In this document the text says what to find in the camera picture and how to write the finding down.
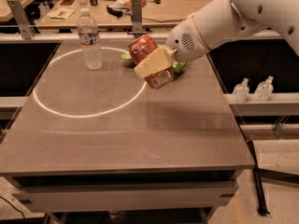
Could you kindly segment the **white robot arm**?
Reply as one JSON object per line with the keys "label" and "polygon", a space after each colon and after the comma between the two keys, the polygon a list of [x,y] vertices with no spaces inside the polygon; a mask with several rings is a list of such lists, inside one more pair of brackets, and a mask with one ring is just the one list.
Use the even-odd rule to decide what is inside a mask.
{"label": "white robot arm", "polygon": [[165,45],[135,67],[149,77],[174,61],[191,62],[264,28],[277,32],[299,54],[299,0],[212,0],[169,33]]}

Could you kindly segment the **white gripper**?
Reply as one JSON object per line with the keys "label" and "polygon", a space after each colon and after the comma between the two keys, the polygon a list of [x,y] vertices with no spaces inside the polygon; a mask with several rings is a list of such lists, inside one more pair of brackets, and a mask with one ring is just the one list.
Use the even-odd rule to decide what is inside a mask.
{"label": "white gripper", "polygon": [[169,68],[174,60],[191,62],[210,52],[194,16],[177,25],[169,33],[165,47],[159,47],[135,67],[135,73],[140,78],[149,77]]}

